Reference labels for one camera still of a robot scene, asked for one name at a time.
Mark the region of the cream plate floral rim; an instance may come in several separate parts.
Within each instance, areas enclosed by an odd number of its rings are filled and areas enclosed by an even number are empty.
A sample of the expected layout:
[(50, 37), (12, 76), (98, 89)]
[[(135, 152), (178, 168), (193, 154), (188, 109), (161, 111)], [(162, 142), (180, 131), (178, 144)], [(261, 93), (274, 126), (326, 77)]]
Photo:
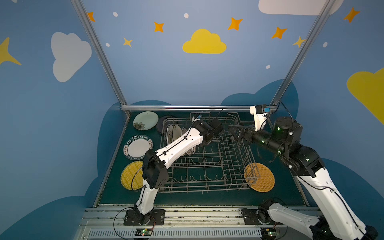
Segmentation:
[(183, 135), (182, 128), (179, 125), (174, 125), (173, 127), (173, 140), (176, 141)]

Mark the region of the white plate black emblem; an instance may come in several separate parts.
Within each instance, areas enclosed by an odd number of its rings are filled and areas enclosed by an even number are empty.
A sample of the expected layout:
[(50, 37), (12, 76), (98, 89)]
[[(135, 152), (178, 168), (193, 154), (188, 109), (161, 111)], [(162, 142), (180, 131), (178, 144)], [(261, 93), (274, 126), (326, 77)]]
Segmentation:
[(173, 139), (173, 128), (174, 128), (173, 125), (168, 125), (168, 127), (167, 127), (167, 134), (166, 134), (167, 145), (171, 144), (174, 141), (174, 139)]

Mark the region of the orange woven plate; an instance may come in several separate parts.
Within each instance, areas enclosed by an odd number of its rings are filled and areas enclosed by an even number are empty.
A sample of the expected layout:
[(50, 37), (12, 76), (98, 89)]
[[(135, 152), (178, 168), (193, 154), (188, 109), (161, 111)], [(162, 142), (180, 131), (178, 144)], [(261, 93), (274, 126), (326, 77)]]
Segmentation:
[(244, 170), (244, 179), (251, 189), (260, 193), (267, 193), (275, 186), (274, 174), (260, 163), (248, 164)]

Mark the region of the yellow woven plate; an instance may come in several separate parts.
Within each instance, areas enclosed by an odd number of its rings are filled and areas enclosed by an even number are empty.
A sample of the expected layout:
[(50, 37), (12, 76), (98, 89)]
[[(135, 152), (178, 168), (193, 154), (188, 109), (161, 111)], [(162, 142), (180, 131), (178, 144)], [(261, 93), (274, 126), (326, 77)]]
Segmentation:
[(139, 190), (143, 187), (143, 161), (128, 164), (121, 174), (121, 184), (127, 190)]

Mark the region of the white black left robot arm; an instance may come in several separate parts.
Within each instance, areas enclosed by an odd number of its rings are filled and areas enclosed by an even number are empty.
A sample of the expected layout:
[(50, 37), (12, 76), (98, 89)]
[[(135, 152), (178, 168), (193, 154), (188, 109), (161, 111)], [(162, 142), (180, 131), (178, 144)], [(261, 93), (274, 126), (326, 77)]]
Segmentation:
[(193, 147), (209, 144), (223, 129), (223, 124), (218, 119), (208, 123), (196, 119), (191, 127), (171, 144), (145, 153), (142, 166), (143, 187), (133, 207), (137, 217), (151, 215), (157, 193), (169, 179), (168, 169), (171, 165)]

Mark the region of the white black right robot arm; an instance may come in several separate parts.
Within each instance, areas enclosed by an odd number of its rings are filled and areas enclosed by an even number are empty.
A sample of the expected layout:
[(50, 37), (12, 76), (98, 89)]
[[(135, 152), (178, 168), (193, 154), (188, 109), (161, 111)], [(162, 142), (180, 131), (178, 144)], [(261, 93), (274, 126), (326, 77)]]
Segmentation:
[(237, 141), (257, 144), (279, 156), (322, 212), (320, 217), (311, 217), (268, 200), (259, 206), (265, 218), (295, 229), (312, 240), (375, 240), (378, 231), (355, 215), (318, 153), (300, 144), (302, 130), (302, 125), (291, 117), (277, 118), (270, 132), (250, 126), (229, 126)]

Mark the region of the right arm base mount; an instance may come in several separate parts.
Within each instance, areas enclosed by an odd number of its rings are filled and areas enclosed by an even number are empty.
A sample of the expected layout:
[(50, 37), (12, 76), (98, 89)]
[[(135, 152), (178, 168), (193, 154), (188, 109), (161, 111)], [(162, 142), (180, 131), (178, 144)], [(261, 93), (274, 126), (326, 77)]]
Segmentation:
[(269, 225), (272, 221), (265, 210), (243, 208), (241, 214), (246, 225)]

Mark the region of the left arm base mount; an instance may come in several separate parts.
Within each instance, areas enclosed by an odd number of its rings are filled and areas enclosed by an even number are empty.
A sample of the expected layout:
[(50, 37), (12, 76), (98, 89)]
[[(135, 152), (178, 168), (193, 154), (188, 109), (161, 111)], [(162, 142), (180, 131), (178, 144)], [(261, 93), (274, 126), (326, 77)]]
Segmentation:
[(124, 218), (124, 226), (163, 226), (165, 210), (152, 210), (143, 215), (138, 210), (129, 209)]

